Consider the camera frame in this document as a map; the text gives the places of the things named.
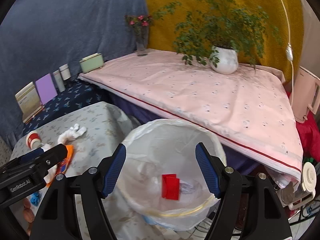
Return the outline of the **person's left hand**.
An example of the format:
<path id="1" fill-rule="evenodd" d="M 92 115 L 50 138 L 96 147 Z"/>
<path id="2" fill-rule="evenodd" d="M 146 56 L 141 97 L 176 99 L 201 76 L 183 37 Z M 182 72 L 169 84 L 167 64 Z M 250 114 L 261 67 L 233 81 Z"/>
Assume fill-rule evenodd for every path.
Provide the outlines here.
<path id="1" fill-rule="evenodd" d="M 35 215 L 34 215 L 33 211 L 31 210 L 31 203 L 27 198 L 23 199 L 23 218 L 28 223 L 27 235 L 30 236 L 30 233 L 31 233 L 31 230 L 33 227 L 33 222 L 35 219 Z"/>

